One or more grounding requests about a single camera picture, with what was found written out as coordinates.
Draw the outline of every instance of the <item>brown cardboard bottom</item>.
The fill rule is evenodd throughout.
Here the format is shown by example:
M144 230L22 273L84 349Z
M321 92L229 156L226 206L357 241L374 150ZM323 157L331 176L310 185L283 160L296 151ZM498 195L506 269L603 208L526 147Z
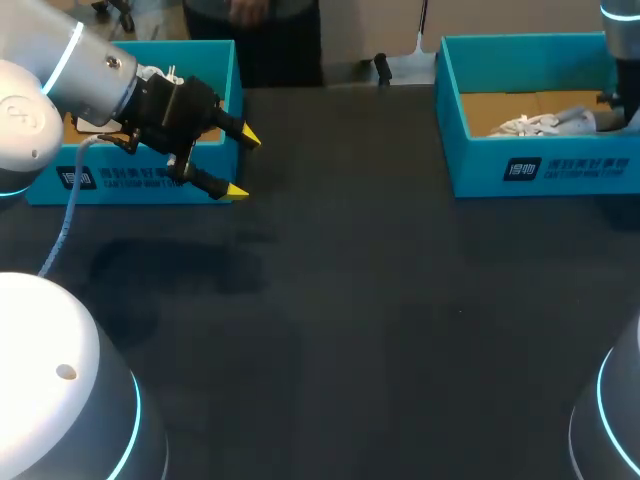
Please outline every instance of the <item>brown cardboard bottom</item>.
M465 93L460 95L467 124L474 137L486 137L508 120L533 117L583 106L593 111L611 111L596 103L599 91L552 91L533 93Z

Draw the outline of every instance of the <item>teal box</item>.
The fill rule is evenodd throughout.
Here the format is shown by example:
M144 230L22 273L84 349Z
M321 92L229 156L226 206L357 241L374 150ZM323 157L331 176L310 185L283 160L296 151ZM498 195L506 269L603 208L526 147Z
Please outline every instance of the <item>teal box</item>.
M233 41L116 42L142 65L167 72L176 66L180 77L195 75L224 99L224 109L241 117L243 92ZM64 205L69 200L68 178L75 165L77 145L64 145L55 162L29 188L31 205ZM222 132L219 142L199 142L192 159L198 168L231 182L236 179L238 144ZM168 156L140 145L128 155L110 144L93 145L85 157L78 204L213 204L220 203L191 185L178 186L163 176Z
M474 138L460 99L615 85L602 33L444 38L436 111L455 196L640 193L640 136Z

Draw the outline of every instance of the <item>black tabletop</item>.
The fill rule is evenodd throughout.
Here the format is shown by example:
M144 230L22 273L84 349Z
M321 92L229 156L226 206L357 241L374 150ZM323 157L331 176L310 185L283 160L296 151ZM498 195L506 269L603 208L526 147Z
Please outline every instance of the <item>black tabletop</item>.
M250 200L81 207L51 275L156 398L171 478L570 479L640 235L592 198L454 200L428 87L248 106ZM37 272L61 218L0 214L0 270Z

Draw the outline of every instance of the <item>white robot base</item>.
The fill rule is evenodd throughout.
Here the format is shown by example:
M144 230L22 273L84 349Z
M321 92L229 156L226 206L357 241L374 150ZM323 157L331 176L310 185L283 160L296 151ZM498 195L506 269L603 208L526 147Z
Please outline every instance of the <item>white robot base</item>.
M89 311L0 273L0 480L166 480L162 420Z
M640 477L639 326L627 328L573 410L569 454L578 480Z

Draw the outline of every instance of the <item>white arm segment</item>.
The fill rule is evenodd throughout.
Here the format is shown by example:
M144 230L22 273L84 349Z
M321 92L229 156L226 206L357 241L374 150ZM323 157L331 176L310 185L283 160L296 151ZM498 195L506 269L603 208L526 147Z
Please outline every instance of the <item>white arm segment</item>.
M136 84L137 61L43 0L0 1L0 58L33 73L61 111L102 126Z

